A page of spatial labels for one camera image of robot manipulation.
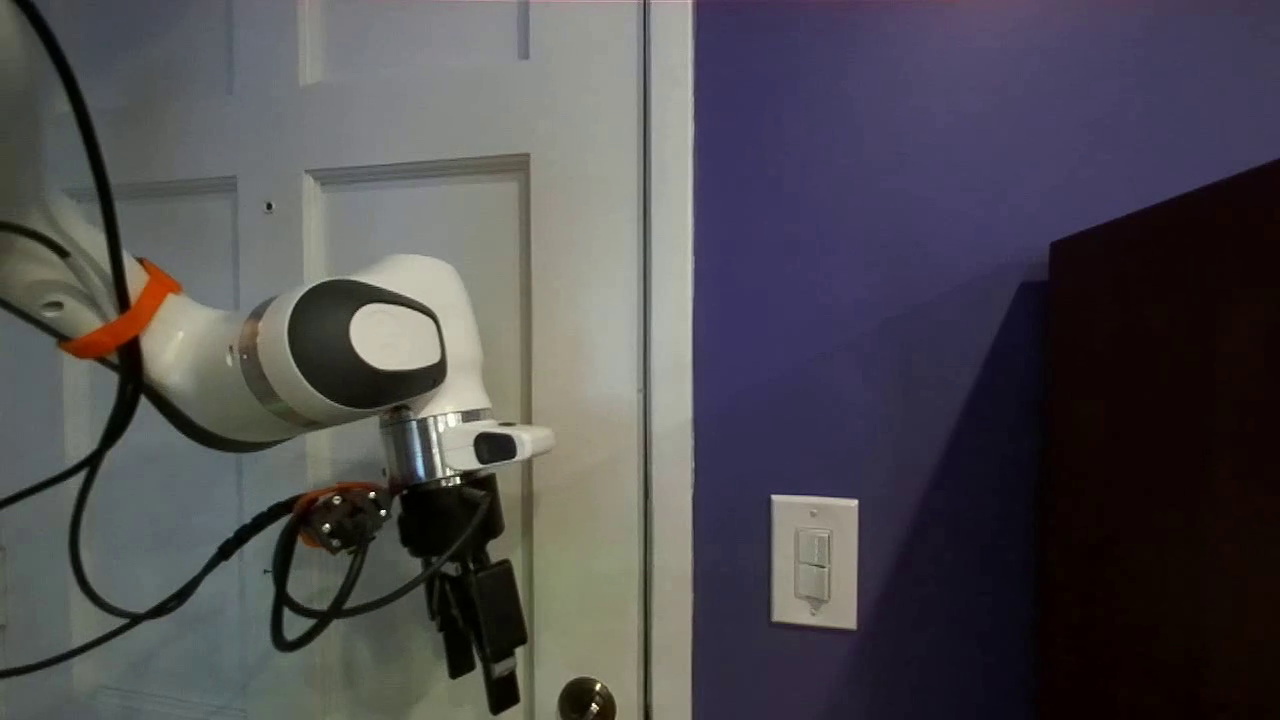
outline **cabinet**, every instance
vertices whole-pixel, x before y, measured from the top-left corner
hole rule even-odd
[[[1049,269],[1041,720],[1280,720],[1280,166]]]

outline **white light switch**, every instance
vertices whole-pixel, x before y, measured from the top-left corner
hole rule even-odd
[[[858,502],[774,497],[774,620],[858,629]]]
[[[830,569],[833,566],[833,532],[830,530],[800,530],[795,554],[800,554],[800,566]]]

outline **black cable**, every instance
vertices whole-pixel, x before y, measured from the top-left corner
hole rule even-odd
[[[67,252],[55,238],[48,238],[48,231],[39,231],[39,227],[0,222],[0,231],[7,231],[7,238],[18,238],[18,242],[27,242],[27,245],[39,245],[39,248],[48,248],[48,252],[62,257],[62,262],[72,262],[72,252]],[[31,502],[31,497],[39,497],[39,491],[48,491],[48,490],[55,490],[55,486],[65,486],[65,480],[72,480],[72,476],[81,476],[81,474],[91,463],[91,458],[101,458],[105,450],[108,450],[108,443],[101,442],[101,443],[88,450],[76,463],[62,469],[62,474],[51,474],[51,476],[21,490],[21,491],[0,497],[0,512],[13,508],[13,506],[24,506],[24,502]]]
[[[287,596],[287,575],[292,575],[292,554],[296,554],[296,541],[300,541],[300,530],[310,523],[304,512],[296,512],[282,536],[275,536],[275,556],[273,556],[273,647],[275,652],[300,652],[310,647],[334,620],[342,620],[342,611],[349,610],[359,575],[364,575],[364,560],[368,560],[368,543],[355,543],[351,547],[351,560],[349,560],[349,572],[342,579],[342,589],[334,593],[328,610],[318,611],[318,620],[300,634],[300,636],[287,636],[286,634],[286,596]]]
[[[481,508],[477,508],[477,516],[465,523],[465,532],[457,532],[457,541],[453,541],[431,566],[426,566],[420,575],[405,579],[405,585],[391,589],[388,596],[377,596],[377,599],[364,599],[364,604],[349,604],[349,610],[336,611],[334,620],[368,618],[368,611],[382,611],[382,610],[405,599],[409,593],[418,593],[426,579],[431,579],[443,566],[453,566],[453,560],[477,541],[477,532],[484,530],[487,508],[492,508],[492,497],[481,502]],[[328,610],[314,610],[314,604],[296,599],[296,596],[287,593],[287,585],[282,589],[282,604],[286,604],[287,611],[296,611],[296,618],[310,618],[310,620],[328,618]]]
[[[72,119],[76,119],[76,132],[81,132],[81,145],[85,145],[88,175],[91,175],[91,188],[96,188],[96,199],[101,199],[101,222],[105,222],[105,242],[108,242],[108,269],[114,269],[114,287],[118,287],[118,304],[120,304],[118,314],[129,314],[132,294],[129,294],[129,274],[123,274],[120,218],[118,218],[114,175],[108,175],[105,148],[96,140],[96,126],[91,126],[88,100],[81,91],[81,82],[76,82],[76,70],[67,62],[67,53],[62,48],[62,42],[48,29],[48,19],[39,16],[39,8],[31,0],[18,0],[18,8],[31,26],[31,32],[36,32],[36,42],[39,42],[39,48],[44,48],[51,73],[55,73],[55,82],[65,85],[65,97],[67,97],[67,107],[72,107]],[[129,434],[129,423],[132,423],[132,415],[141,407],[141,398],[143,398],[143,352],[141,352],[141,339],[129,339],[118,358],[120,358],[118,401],[114,401],[114,412],[108,412],[108,423],[105,423],[105,438],[101,438],[105,454],[88,458],[85,486],[81,486],[76,506],[72,506],[67,556],[72,556],[72,575],[76,575],[81,593],[101,611],[120,618],[120,620],[135,620],[135,618],[148,618],[148,611],[132,611],[132,610],[114,604],[91,585],[91,575],[85,569],[85,554],[81,554],[85,508],[88,508],[88,497],[91,497],[96,476],[105,469],[105,458],[120,443],[120,438]]]
[[[27,227],[27,225],[0,222],[0,231],[7,231],[7,238],[18,238],[18,242],[27,242],[27,245],[39,245],[39,248],[48,248],[55,262],[67,262],[67,257],[72,257],[55,238],[36,231],[36,227]]]
[[[296,506],[296,497],[275,502],[275,506],[267,506],[264,512],[258,512],[250,523],[239,523],[239,530],[206,560],[206,569],[201,569],[179,593],[171,593],[171,599],[159,599],[157,610],[148,610],[148,611],[141,611],[141,618],[108,629],[105,636],[91,636],[91,641],[85,641],[85,645],[76,645],[76,647],[65,647],[65,652],[55,652],[55,655],[0,669],[0,682],[48,674],[48,669],[55,669],[55,666],[67,666],[67,660],[76,660],[76,655],[88,655],[88,652],[114,645],[118,636],[123,636],[123,634],[132,634],[132,629],[141,629],[141,626],[148,626],[148,620],[159,620],[159,618],[178,611],[184,599],[198,596],[198,589],[201,589],[223,560],[234,560],[234,556],[235,556],[245,543],[251,543],[264,530],[273,530],[275,522],[286,522],[286,516],[292,512],[292,506]]]

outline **purple wall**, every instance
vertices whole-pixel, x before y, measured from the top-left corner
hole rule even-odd
[[[1045,245],[1280,156],[1276,0],[705,0],[695,720],[1030,720]],[[865,629],[768,626],[768,497]]]

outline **door frame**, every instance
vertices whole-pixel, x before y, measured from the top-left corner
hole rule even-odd
[[[695,4],[645,0],[645,695],[649,720],[692,720],[692,118]]]

